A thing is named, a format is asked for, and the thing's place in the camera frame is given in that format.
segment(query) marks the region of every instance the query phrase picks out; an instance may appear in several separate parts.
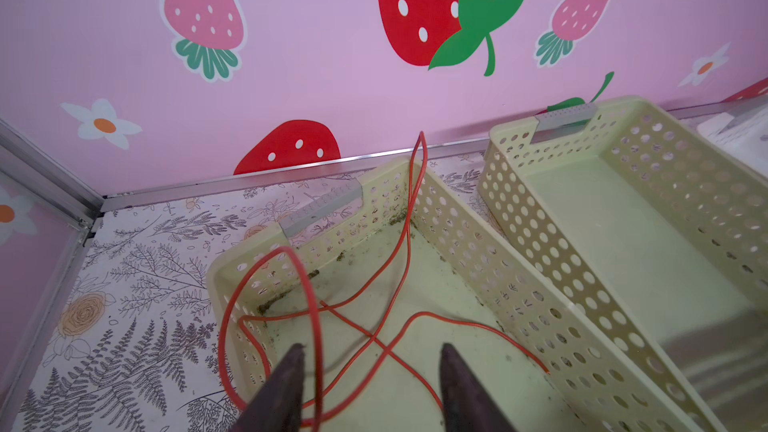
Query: plastic basket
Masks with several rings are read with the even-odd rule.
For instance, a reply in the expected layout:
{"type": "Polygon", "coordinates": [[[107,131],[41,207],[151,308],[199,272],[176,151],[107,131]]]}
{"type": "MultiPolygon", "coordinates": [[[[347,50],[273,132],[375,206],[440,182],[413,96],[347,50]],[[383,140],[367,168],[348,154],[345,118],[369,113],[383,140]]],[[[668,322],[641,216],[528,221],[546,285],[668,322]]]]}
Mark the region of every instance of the plastic basket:
{"type": "MultiPolygon", "coordinates": [[[[312,216],[311,220],[318,218],[316,213],[312,215],[300,210],[292,218],[269,226],[221,254],[210,267],[207,283],[218,319],[222,319],[230,294],[255,260],[272,248],[291,243],[283,229],[290,230],[288,235],[294,238],[303,237],[299,242],[306,240],[296,250],[308,270],[318,271],[312,279],[316,289],[325,286],[321,281],[333,283],[340,276],[338,268],[349,265],[347,258],[364,255],[368,248],[376,249],[370,244],[378,235],[385,235],[390,230],[397,233],[402,228],[407,177],[408,162],[394,160],[360,176],[360,187],[334,191],[319,200],[326,204],[325,211],[330,210],[328,207],[343,210],[345,203],[360,197],[356,213],[340,224],[314,237],[297,234],[296,227],[306,224],[308,216],[312,216]]],[[[503,236],[455,197],[439,177],[428,170],[422,184],[412,220],[416,230],[412,229],[412,233],[415,245],[426,243],[428,251],[415,246],[412,271],[406,282],[406,285],[412,283],[414,289],[410,292],[403,289],[398,304],[400,301],[403,306],[416,303],[419,309],[431,308],[433,312],[478,320],[476,315],[467,316],[470,313],[467,304],[473,303],[490,314],[501,330],[536,354],[551,371],[547,376],[509,344],[492,334],[482,335],[487,332],[473,328],[462,332],[441,328],[436,325],[438,323],[424,323],[418,330],[409,331],[395,352],[424,374],[433,387],[438,386],[439,346],[443,341],[450,341],[462,354],[467,354],[470,367],[478,373],[519,430],[581,430],[584,428],[581,422],[588,430],[696,430],[691,418],[677,408],[562,292],[544,280],[503,236]],[[428,260],[429,253],[434,254],[436,260],[428,260]],[[454,278],[462,283],[461,287],[453,288],[449,293],[441,292],[444,282],[454,278]],[[499,353],[502,354],[500,362],[490,359],[499,353]]],[[[545,219],[542,226],[547,226],[545,219]]],[[[387,247],[381,249],[385,252],[384,258],[391,251],[387,247]]],[[[264,366],[254,347],[240,334],[236,320],[240,314],[263,310],[266,304],[274,303],[278,308],[292,293],[300,293],[301,287],[292,292],[299,280],[290,261],[280,259],[278,256],[270,261],[251,279],[254,283],[245,287],[229,323],[227,357],[238,392],[246,400],[253,397],[264,382],[264,366]]],[[[382,261],[383,258],[358,260],[360,265],[350,268],[365,280],[382,261]]],[[[394,275],[397,278],[402,273],[402,263],[398,264],[399,269],[394,275]]],[[[385,289],[389,296],[392,289],[385,289]]],[[[324,292],[320,291],[319,298],[323,297],[324,292]]],[[[354,321],[360,319],[358,314],[371,314],[372,322],[360,323],[365,326],[375,324],[383,308],[369,306],[366,297],[357,299],[362,301],[357,308],[350,304],[339,309],[340,312],[354,321]]],[[[385,343],[409,315],[398,313],[398,304],[387,322],[387,327],[391,328],[382,332],[385,343]]],[[[302,306],[300,302],[293,305],[302,306]]],[[[322,316],[326,347],[337,347],[343,332],[334,327],[340,321],[328,313],[322,316]]],[[[295,320],[296,326],[301,326],[303,319],[295,320]]],[[[309,325],[306,320],[304,322],[306,343],[311,336],[309,325]]],[[[261,322],[250,322],[254,335],[266,346],[267,356],[273,364],[277,362],[279,352],[275,344],[283,340],[276,336],[275,323],[271,322],[267,327],[261,322]]],[[[380,352],[376,347],[371,351],[380,352]]],[[[327,356],[326,360],[332,360],[334,353],[327,356]]],[[[443,430],[438,409],[429,402],[430,397],[421,385],[398,368],[393,360],[384,364],[392,368],[381,370],[358,401],[324,424],[324,430],[394,430],[394,427],[443,430]],[[415,397],[411,390],[422,396],[415,397]],[[397,407],[392,407],[393,400],[399,404],[397,407]],[[419,422],[423,417],[429,418],[427,424],[419,422]]],[[[364,364],[360,369],[367,371],[369,366],[370,363],[364,364]]],[[[352,378],[350,382],[356,385],[358,380],[352,378]]],[[[311,394],[312,387],[305,386],[305,390],[311,394]]],[[[330,394],[327,401],[334,401],[330,394]]]]}
{"type": "MultiPolygon", "coordinates": [[[[541,120],[491,130],[480,193],[509,242],[701,427],[768,427],[766,402],[739,389],[755,378],[745,362],[706,379],[720,381],[720,402],[753,402],[717,417],[660,346],[744,311],[764,316],[765,182],[641,98],[541,120]],[[580,132],[532,143],[540,124],[592,112],[580,132]]],[[[738,358],[734,347],[727,352],[738,358]]]]}

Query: white seed dot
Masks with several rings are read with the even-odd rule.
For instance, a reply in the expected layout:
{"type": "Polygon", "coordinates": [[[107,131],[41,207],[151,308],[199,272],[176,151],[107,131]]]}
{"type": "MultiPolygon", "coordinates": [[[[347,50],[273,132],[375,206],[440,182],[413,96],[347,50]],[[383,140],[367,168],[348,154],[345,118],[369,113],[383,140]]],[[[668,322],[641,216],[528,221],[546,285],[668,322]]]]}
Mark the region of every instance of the white seed dot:
{"type": "Polygon", "coordinates": [[[408,15],[408,3],[406,2],[406,0],[398,0],[397,9],[400,11],[400,15],[402,16],[408,15]]]}

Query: table surface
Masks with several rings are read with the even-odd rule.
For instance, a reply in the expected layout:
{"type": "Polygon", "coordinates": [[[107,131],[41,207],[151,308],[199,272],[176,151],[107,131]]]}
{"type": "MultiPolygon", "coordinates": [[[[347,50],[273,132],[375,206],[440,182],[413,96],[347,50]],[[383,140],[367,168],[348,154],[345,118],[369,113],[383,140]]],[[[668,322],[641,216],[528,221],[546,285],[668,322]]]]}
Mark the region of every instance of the table surface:
{"type": "MultiPolygon", "coordinates": [[[[492,225],[476,152],[429,167],[492,225]]],[[[363,174],[126,208],[104,216],[12,430],[226,431],[206,270],[228,248],[363,174]]]]}

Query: red cable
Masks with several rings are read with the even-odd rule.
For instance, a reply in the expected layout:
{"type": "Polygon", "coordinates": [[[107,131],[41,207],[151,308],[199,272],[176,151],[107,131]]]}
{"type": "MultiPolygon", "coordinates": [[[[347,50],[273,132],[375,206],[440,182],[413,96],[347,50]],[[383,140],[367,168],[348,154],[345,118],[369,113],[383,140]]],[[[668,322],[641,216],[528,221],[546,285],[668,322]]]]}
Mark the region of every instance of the red cable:
{"type": "MultiPolygon", "coordinates": [[[[245,274],[243,279],[240,281],[240,283],[237,285],[237,288],[235,289],[235,292],[232,294],[232,298],[230,299],[229,303],[226,305],[226,310],[224,310],[224,317],[221,321],[221,329],[219,330],[219,350],[218,350],[218,359],[219,359],[219,376],[221,377],[221,383],[224,386],[224,390],[226,391],[226,395],[232,399],[234,404],[239,408],[240,410],[244,410],[247,407],[246,402],[240,398],[239,395],[237,395],[237,392],[235,391],[235,388],[232,386],[232,382],[230,381],[230,376],[226,372],[226,368],[224,365],[225,361],[225,348],[226,348],[226,326],[227,323],[230,321],[230,317],[232,316],[232,310],[234,309],[235,303],[237,302],[237,298],[240,296],[240,293],[245,288],[246,284],[250,280],[251,276],[254,275],[254,273],[264,265],[264,263],[268,260],[270,260],[275,255],[285,253],[288,255],[288,258],[293,262],[293,267],[296,268],[296,272],[299,274],[299,278],[301,279],[301,285],[304,288],[304,293],[306,294],[306,301],[310,307],[310,320],[312,321],[312,339],[315,342],[315,397],[317,398],[317,401],[315,402],[315,419],[312,422],[312,430],[314,432],[317,432],[320,430],[320,418],[322,417],[322,333],[320,331],[320,313],[317,311],[317,300],[315,297],[315,290],[312,288],[312,284],[310,283],[310,277],[306,273],[306,269],[304,268],[304,264],[301,263],[301,260],[299,260],[299,257],[296,255],[296,253],[293,251],[291,247],[287,247],[283,245],[282,247],[278,247],[274,249],[269,254],[262,257],[260,260],[254,264],[253,267],[250,268],[248,273],[245,274]]],[[[268,361],[264,361],[264,369],[268,367],[268,361]]]]}
{"type": "Polygon", "coordinates": [[[276,254],[280,253],[281,249],[286,249],[287,251],[290,251],[289,256],[290,256],[291,261],[293,262],[294,266],[296,266],[297,271],[298,271],[299,267],[301,266],[300,277],[302,279],[302,286],[304,287],[305,293],[306,293],[306,296],[307,296],[307,302],[310,305],[309,309],[306,310],[306,311],[302,311],[302,312],[294,312],[292,314],[285,314],[285,315],[276,316],[276,317],[260,317],[260,316],[253,316],[253,315],[243,315],[243,316],[241,316],[238,319],[237,323],[240,326],[240,329],[245,333],[245,335],[248,338],[248,340],[251,341],[251,343],[254,345],[254,347],[258,351],[259,356],[261,357],[262,363],[264,364],[265,376],[267,378],[269,378],[269,376],[271,374],[271,367],[269,366],[269,361],[268,361],[268,359],[266,357],[266,351],[264,350],[264,347],[259,343],[259,341],[257,341],[256,338],[252,335],[252,333],[250,331],[248,331],[248,329],[247,329],[247,327],[245,325],[245,322],[246,321],[273,322],[273,321],[285,320],[285,319],[288,319],[288,318],[301,317],[301,316],[307,315],[307,314],[310,315],[310,319],[312,320],[312,332],[313,332],[314,339],[315,339],[315,351],[316,351],[315,352],[315,398],[316,398],[316,400],[312,399],[312,400],[307,401],[303,405],[303,407],[306,408],[306,407],[311,406],[312,404],[315,404],[315,417],[312,420],[304,419],[302,421],[302,427],[312,426],[312,430],[318,430],[320,428],[320,423],[321,422],[323,422],[325,420],[328,420],[328,419],[331,419],[331,418],[334,418],[335,416],[340,414],[342,411],[344,411],[345,408],[349,407],[351,405],[351,403],[355,399],[357,399],[358,396],[360,396],[360,393],[365,389],[365,387],[368,385],[368,383],[373,379],[374,375],[376,374],[378,369],[381,367],[381,364],[383,363],[384,359],[388,355],[391,355],[395,360],[398,361],[398,363],[400,363],[400,365],[402,365],[405,369],[407,369],[409,372],[411,372],[411,374],[413,374],[414,377],[416,377],[419,381],[422,382],[422,384],[424,384],[424,386],[427,388],[429,393],[432,395],[432,397],[437,402],[438,407],[440,407],[440,409],[442,410],[442,403],[441,403],[439,397],[437,396],[437,393],[429,385],[429,383],[426,381],[426,379],[424,379],[424,377],[422,377],[418,372],[416,372],[413,368],[411,368],[408,365],[408,363],[406,363],[404,360],[400,359],[400,357],[398,357],[397,354],[395,354],[392,351],[392,349],[402,339],[403,335],[405,334],[405,332],[408,329],[408,327],[410,326],[410,324],[413,321],[415,321],[417,318],[423,317],[423,316],[433,317],[433,318],[436,318],[437,320],[440,320],[440,321],[443,321],[443,322],[448,322],[448,323],[451,323],[451,324],[468,325],[468,326],[477,327],[477,328],[483,328],[485,330],[491,331],[494,334],[498,335],[499,337],[504,338],[505,341],[509,342],[510,344],[515,346],[516,348],[520,349],[524,354],[526,354],[527,356],[532,358],[539,365],[539,367],[541,367],[544,370],[544,372],[549,374],[549,370],[544,366],[544,364],[538,358],[536,358],[533,354],[531,354],[531,352],[526,350],[523,346],[521,346],[517,342],[513,341],[512,339],[510,339],[507,335],[497,331],[496,329],[494,329],[492,327],[489,327],[487,325],[478,324],[478,323],[475,323],[475,322],[464,322],[464,321],[457,321],[457,320],[454,320],[454,319],[449,319],[449,318],[443,317],[441,315],[434,314],[432,312],[418,312],[417,314],[414,314],[413,316],[411,316],[410,319],[405,323],[405,325],[403,326],[401,331],[398,333],[398,335],[395,337],[395,339],[388,346],[385,346],[383,344],[383,342],[381,342],[378,339],[378,334],[381,331],[381,329],[383,328],[384,323],[388,319],[389,313],[391,312],[392,307],[394,306],[395,300],[397,299],[397,296],[400,293],[400,290],[402,289],[402,286],[404,285],[405,280],[406,280],[406,278],[408,276],[408,270],[409,270],[410,262],[411,262],[410,220],[411,220],[411,216],[413,214],[414,206],[415,206],[415,203],[416,203],[416,197],[418,195],[418,190],[419,190],[419,188],[421,186],[422,180],[423,180],[425,172],[426,172],[426,169],[425,169],[426,162],[427,162],[426,139],[424,137],[424,132],[421,132],[419,134],[418,140],[416,141],[416,146],[413,149],[413,152],[411,154],[410,163],[409,163],[409,168],[408,168],[408,172],[409,172],[409,174],[408,174],[408,210],[407,210],[407,213],[406,213],[405,224],[403,225],[402,232],[400,234],[400,238],[398,240],[398,243],[395,246],[394,250],[392,251],[392,254],[389,255],[388,259],[379,268],[379,270],[376,271],[376,273],[373,274],[369,278],[369,280],[362,286],[362,288],[360,288],[360,290],[358,292],[354,293],[354,295],[352,295],[347,300],[345,300],[343,302],[340,302],[338,304],[334,304],[334,305],[328,305],[327,303],[321,301],[322,307],[318,308],[317,307],[317,303],[315,303],[314,291],[312,290],[311,284],[309,283],[309,277],[306,276],[306,270],[303,268],[300,260],[296,256],[296,254],[293,253],[293,249],[292,248],[281,247],[281,248],[276,249],[275,251],[272,251],[270,254],[268,254],[267,256],[262,258],[261,260],[259,260],[248,271],[246,276],[243,278],[243,280],[240,282],[240,284],[238,285],[237,289],[235,290],[235,294],[232,297],[232,299],[230,300],[230,303],[228,304],[228,306],[226,308],[226,311],[224,313],[224,320],[223,320],[223,324],[222,324],[222,330],[224,332],[222,334],[220,334],[220,336],[219,336],[219,373],[222,375],[222,383],[224,384],[224,388],[225,388],[225,391],[226,391],[227,395],[230,396],[230,399],[232,399],[232,401],[235,403],[235,405],[238,408],[240,408],[241,410],[244,410],[245,407],[246,407],[245,401],[242,400],[239,396],[237,396],[234,388],[232,387],[231,382],[229,381],[229,376],[227,375],[226,379],[224,379],[224,376],[226,374],[223,374],[223,371],[222,371],[222,369],[223,369],[223,365],[222,364],[224,362],[224,339],[223,339],[223,336],[226,333],[226,327],[224,326],[224,324],[227,321],[229,321],[229,318],[230,318],[230,316],[232,314],[232,310],[233,310],[233,306],[234,306],[234,303],[236,301],[236,298],[242,292],[243,288],[245,287],[245,284],[248,282],[248,280],[250,280],[250,277],[255,273],[255,271],[259,267],[261,267],[264,263],[266,263],[270,258],[272,258],[276,254]],[[422,168],[421,168],[421,170],[419,171],[419,174],[418,174],[418,179],[417,179],[416,187],[412,189],[413,164],[414,164],[414,160],[416,158],[416,152],[418,150],[419,143],[422,144],[422,148],[423,148],[422,168]],[[373,281],[375,281],[379,277],[379,275],[381,273],[383,273],[383,271],[391,264],[392,260],[394,259],[394,257],[399,252],[399,249],[402,246],[402,243],[403,243],[404,239],[407,239],[407,241],[406,241],[406,243],[407,243],[406,248],[408,250],[408,256],[407,256],[407,259],[406,259],[406,267],[405,267],[405,270],[403,272],[403,276],[400,279],[400,283],[398,284],[397,290],[395,291],[394,295],[390,299],[389,306],[387,307],[387,310],[384,313],[384,315],[382,317],[382,320],[379,322],[379,326],[376,328],[376,330],[373,333],[370,333],[369,331],[367,331],[364,328],[360,327],[358,324],[355,324],[354,322],[352,322],[348,318],[346,318],[343,315],[341,315],[340,313],[336,312],[335,309],[339,308],[339,307],[341,307],[343,305],[346,305],[346,304],[350,303],[351,301],[355,300],[356,298],[358,298],[370,286],[370,284],[373,283],[373,281]],[[320,336],[320,317],[319,317],[319,312],[324,312],[324,311],[330,311],[331,313],[333,313],[335,316],[337,316],[338,318],[343,320],[348,325],[350,325],[350,326],[354,327],[356,330],[364,333],[367,337],[369,337],[369,340],[362,347],[360,347],[360,349],[358,349],[357,352],[355,352],[355,354],[352,356],[352,358],[349,361],[347,361],[345,366],[341,369],[341,371],[338,373],[336,378],[334,378],[334,380],[331,382],[331,384],[329,384],[329,386],[326,389],[323,390],[322,389],[322,345],[321,345],[321,342],[320,342],[322,340],[322,338],[320,336]],[[360,383],[360,385],[358,385],[358,387],[351,393],[351,395],[347,399],[344,399],[343,402],[341,402],[335,408],[331,409],[331,411],[323,414],[322,413],[322,399],[324,398],[324,396],[326,394],[328,394],[328,392],[338,383],[338,381],[341,379],[341,376],[343,376],[344,373],[352,366],[352,363],[355,360],[357,360],[358,357],[365,350],[368,349],[370,344],[372,344],[374,342],[376,342],[379,346],[382,347],[382,355],[376,361],[376,363],[374,364],[373,368],[369,371],[369,373],[366,376],[366,378],[360,383]]]}

